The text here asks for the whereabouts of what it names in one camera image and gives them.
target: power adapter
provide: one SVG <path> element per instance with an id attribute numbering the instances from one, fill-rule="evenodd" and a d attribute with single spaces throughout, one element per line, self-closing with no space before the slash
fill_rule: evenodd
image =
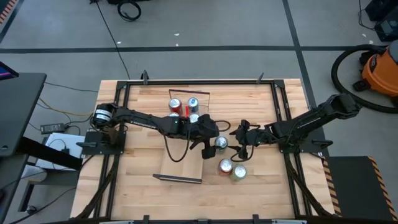
<path id="1" fill-rule="evenodd" d="M 42 134 L 62 133 L 65 131 L 63 123 L 40 125 Z"/>

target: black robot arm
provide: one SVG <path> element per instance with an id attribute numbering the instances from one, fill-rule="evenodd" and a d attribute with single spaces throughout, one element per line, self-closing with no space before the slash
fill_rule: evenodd
<path id="1" fill-rule="evenodd" d="M 103 131 L 114 128 L 121 123 L 130 123 L 151 128 L 168 138 L 193 141 L 190 149 L 203 142 L 205 148 L 202 150 L 202 158 L 204 159 L 215 156 L 216 149 L 210 145 L 210 139 L 220 134 L 216 121 L 213 121 L 208 114 L 200 116 L 197 122 L 191 123 L 185 117 L 166 116 L 160 118 L 151 114 L 130 110 L 126 107 L 118 107 L 112 103 L 98 105 L 91 123 L 94 128 Z"/>
<path id="2" fill-rule="evenodd" d="M 298 146 L 311 131 L 336 118 L 352 118 L 359 113 L 360 109 L 361 107 L 351 96 L 342 94 L 332 95 L 326 102 L 294 119 L 267 124 L 264 129 L 255 126 L 256 129 L 249 130 L 254 126 L 242 120 L 237 130 L 230 133 L 230 135 L 235 135 L 241 146 L 231 146 L 231 148 L 237 150 L 239 158 L 247 160 L 246 146 L 274 143 Z"/>

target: yellow and black striped tape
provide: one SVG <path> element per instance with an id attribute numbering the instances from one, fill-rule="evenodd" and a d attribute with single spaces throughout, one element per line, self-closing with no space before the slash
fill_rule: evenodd
<path id="1" fill-rule="evenodd" d="M 386 203 L 390 209 L 392 219 L 394 221 L 398 221 L 397 214 L 394 211 L 394 207 L 392 206 L 390 196 L 388 196 L 387 189 L 386 189 L 386 186 L 384 185 L 383 178 L 381 178 L 381 173 L 379 171 L 379 168 L 377 167 L 376 160 L 371 156 L 368 156 L 368 157 L 369 157 L 369 160 L 372 162 L 374 172 L 376 173 L 377 179 L 379 180 L 380 188 L 383 190 L 384 198 L 386 198 Z"/>
<path id="2" fill-rule="evenodd" d="M 338 205 L 337 193 L 335 190 L 335 185 L 333 184 L 333 179 L 331 178 L 328 161 L 326 161 L 326 159 L 324 157 L 322 158 L 322 161 L 323 161 L 323 171 L 325 171 L 326 181 L 328 182 L 328 187 L 329 187 L 329 192 L 330 192 L 330 197 L 331 197 L 331 202 L 333 204 L 333 208 L 335 209 L 336 215 L 341 217 L 341 209 L 340 209 L 340 206 Z"/>
<path id="3" fill-rule="evenodd" d="M 7 6 L 4 8 L 3 12 L 0 14 L 0 24 L 2 24 L 5 20 L 8 14 L 11 12 L 12 8 L 15 6 L 17 0 L 10 0 L 7 4 Z"/>

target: blue can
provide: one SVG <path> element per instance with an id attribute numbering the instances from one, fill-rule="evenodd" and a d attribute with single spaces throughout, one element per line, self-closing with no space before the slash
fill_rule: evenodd
<path id="1" fill-rule="evenodd" d="M 188 100 L 188 107 L 190 113 L 197 113 L 199 111 L 199 101 L 195 97 L 191 97 Z"/>

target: wooden tabletop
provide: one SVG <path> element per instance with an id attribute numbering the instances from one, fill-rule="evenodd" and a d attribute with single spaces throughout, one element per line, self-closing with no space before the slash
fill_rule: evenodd
<path id="1" fill-rule="evenodd" d="M 97 104 L 113 101 L 116 82 L 101 82 Z M 308 111 L 300 80 L 286 79 L 285 86 L 292 116 Z M 167 116 L 170 113 L 167 106 L 169 89 L 209 92 L 208 113 L 213 120 L 228 120 L 232 125 L 230 131 L 238 127 L 241 119 L 261 125 L 276 121 L 268 85 L 133 86 L 128 108 L 155 116 Z M 294 217 L 285 163 L 278 145 L 255 148 L 253 158 L 242 163 L 248 170 L 248 176 L 239 182 L 216 174 L 220 160 L 233 154 L 231 149 L 223 155 L 203 161 L 198 168 L 202 169 L 202 184 L 169 182 L 152 176 L 162 172 L 165 156 L 163 137 L 152 129 L 128 126 L 126 149 L 118 170 L 113 220 L 142 220 L 144 215 L 150 215 L 151 220 L 250 219 L 253 214 L 258 214 L 260 218 Z M 228 138 L 230 146 L 237 145 L 234 137 L 228 133 L 220 134 Z M 176 139 L 169 142 L 175 158 L 180 157 L 181 146 L 185 147 L 181 142 L 185 143 Z M 202 147 L 200 144 L 189 151 L 188 156 L 198 152 L 200 155 Z M 308 188 L 323 207 L 333 213 L 321 160 L 309 154 L 302 154 L 301 158 Z M 80 172 L 71 217 L 78 215 L 96 192 L 102 161 L 103 156 L 95 156 Z M 300 211 L 304 213 L 302 196 L 298 187 L 296 189 Z M 107 196 L 105 192 L 101 214 L 104 214 Z"/>

